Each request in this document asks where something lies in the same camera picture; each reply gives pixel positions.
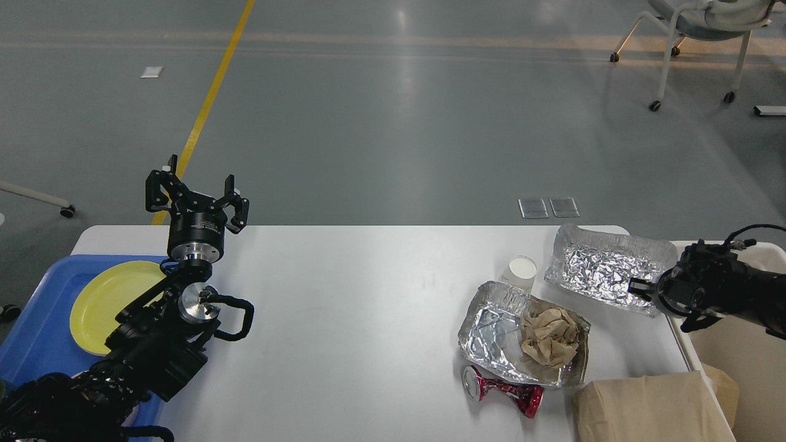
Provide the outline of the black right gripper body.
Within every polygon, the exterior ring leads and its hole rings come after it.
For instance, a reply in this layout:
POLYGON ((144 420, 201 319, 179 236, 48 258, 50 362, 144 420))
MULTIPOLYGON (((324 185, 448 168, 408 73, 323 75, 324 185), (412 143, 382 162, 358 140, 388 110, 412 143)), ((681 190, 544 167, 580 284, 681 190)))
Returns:
POLYGON ((673 279, 669 273, 660 275, 656 282, 653 302, 666 314, 686 317, 691 313, 691 286, 680 279, 673 279))

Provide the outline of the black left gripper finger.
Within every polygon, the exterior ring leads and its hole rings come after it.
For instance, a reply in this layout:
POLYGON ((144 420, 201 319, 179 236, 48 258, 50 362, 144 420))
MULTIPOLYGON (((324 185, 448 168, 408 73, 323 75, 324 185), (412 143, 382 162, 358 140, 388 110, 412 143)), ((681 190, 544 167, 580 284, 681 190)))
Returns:
POLYGON ((224 227, 232 234, 237 235, 247 226, 248 210, 250 201, 243 198, 236 190, 235 176, 229 174, 224 182, 224 195, 212 204, 212 213, 218 218, 223 219, 224 227), (225 213, 227 207, 232 207, 234 213, 228 217, 225 213))
POLYGON ((165 168, 150 171, 145 181, 145 209, 149 213, 181 214, 197 207, 197 197, 177 176, 179 157, 172 154, 165 168))

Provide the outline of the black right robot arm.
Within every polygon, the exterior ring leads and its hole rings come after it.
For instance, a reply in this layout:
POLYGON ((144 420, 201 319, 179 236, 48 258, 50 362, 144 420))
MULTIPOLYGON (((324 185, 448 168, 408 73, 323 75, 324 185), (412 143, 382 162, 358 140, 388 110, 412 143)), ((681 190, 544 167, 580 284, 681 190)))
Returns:
POLYGON ((758 223, 731 232, 720 244, 699 239, 688 244, 677 263, 656 280, 632 277, 627 291, 681 318, 683 333, 705 330, 734 317, 784 339, 785 275, 753 268, 739 259, 740 251, 757 244, 753 238, 739 236, 759 228, 784 231, 779 225, 758 223))

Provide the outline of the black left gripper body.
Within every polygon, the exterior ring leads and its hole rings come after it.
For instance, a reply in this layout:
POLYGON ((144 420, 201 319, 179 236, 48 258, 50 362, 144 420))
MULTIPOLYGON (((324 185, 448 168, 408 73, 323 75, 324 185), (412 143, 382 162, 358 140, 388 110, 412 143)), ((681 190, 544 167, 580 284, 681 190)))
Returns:
POLYGON ((169 222, 166 254, 175 260, 224 257, 227 216, 222 212, 177 212, 169 222))

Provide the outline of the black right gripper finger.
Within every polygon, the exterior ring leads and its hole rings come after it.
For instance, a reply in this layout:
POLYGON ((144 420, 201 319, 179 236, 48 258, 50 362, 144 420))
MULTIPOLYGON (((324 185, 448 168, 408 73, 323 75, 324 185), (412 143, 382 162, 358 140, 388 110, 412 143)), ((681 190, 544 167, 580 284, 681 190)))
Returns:
POLYGON ((628 282, 627 292, 647 303, 652 303, 656 296, 657 282, 657 280, 632 277, 628 282))

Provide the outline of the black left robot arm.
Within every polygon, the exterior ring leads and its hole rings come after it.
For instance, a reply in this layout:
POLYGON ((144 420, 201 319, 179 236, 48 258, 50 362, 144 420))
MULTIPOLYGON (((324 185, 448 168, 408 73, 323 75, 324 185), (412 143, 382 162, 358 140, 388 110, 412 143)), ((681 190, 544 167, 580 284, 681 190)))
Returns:
POLYGON ((160 280, 115 315, 109 352, 88 370, 42 375, 2 400, 3 441, 172 441, 165 426, 126 420, 152 395, 169 401, 182 391, 207 363, 210 339, 247 338, 254 305, 208 281, 224 257, 225 234, 246 227, 250 202, 232 174, 220 198, 191 190, 175 172, 178 163, 172 155, 145 183, 146 210, 171 218, 160 280))

